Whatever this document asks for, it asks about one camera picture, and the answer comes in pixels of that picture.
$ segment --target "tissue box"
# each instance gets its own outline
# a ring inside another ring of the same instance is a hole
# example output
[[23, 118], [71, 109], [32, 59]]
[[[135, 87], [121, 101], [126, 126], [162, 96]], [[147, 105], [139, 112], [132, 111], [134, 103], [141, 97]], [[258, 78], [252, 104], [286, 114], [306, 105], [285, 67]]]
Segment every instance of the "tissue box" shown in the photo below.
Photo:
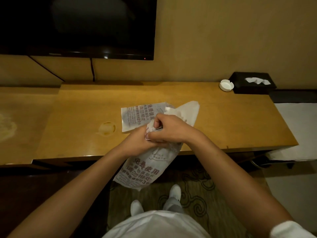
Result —
[[[245, 78], [252, 77], [266, 79], [271, 84], [265, 85], [263, 83], [249, 83], [245, 80]], [[276, 85], [268, 73], [234, 72], [229, 80], [235, 85], [233, 88], [235, 94], [268, 94], [270, 91], [276, 89]]]

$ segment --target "desk surface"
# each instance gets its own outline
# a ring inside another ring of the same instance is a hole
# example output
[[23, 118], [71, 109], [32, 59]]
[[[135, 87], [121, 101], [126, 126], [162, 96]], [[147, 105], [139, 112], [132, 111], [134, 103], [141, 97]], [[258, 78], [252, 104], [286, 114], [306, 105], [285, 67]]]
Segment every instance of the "desk surface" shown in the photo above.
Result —
[[[268, 95], [224, 92], [214, 82], [136, 82], [63, 84], [39, 148], [38, 159], [101, 156], [128, 135], [121, 132], [121, 108], [168, 102], [178, 107], [198, 101], [195, 128], [226, 152], [297, 145]], [[98, 133], [104, 123], [115, 132]], [[191, 153], [183, 145], [181, 154]]]
[[58, 90], [0, 87], [0, 166], [32, 163]]

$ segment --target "flat screen tv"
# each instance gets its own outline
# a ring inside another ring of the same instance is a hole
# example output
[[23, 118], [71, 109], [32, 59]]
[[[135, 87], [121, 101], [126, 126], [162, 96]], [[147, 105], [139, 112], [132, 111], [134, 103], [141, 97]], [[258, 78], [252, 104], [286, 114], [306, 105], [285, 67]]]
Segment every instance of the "flat screen tv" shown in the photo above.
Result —
[[1, 0], [0, 54], [153, 60], [157, 0]]

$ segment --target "right hand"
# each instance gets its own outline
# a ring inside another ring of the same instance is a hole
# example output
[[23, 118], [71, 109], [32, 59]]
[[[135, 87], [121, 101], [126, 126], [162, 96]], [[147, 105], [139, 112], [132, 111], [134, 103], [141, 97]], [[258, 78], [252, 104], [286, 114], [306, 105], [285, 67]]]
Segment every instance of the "right hand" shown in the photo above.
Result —
[[186, 143], [192, 132], [196, 130], [175, 115], [157, 114], [154, 120], [154, 128], [163, 125], [163, 129], [157, 132], [149, 132], [146, 137], [152, 141], [166, 141], [173, 143]]

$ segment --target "white shoe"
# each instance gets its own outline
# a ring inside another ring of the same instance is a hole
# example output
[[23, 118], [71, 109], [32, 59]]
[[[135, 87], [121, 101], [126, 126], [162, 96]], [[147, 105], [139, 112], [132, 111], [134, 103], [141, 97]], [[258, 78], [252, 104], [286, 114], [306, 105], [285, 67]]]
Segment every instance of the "white shoe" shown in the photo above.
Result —
[[182, 197], [182, 190], [180, 189], [179, 185], [173, 185], [171, 190], [170, 190], [170, 197], [174, 197], [178, 201], [180, 201], [180, 198]]
[[138, 200], [133, 200], [130, 207], [131, 216], [136, 216], [144, 212], [144, 209]]

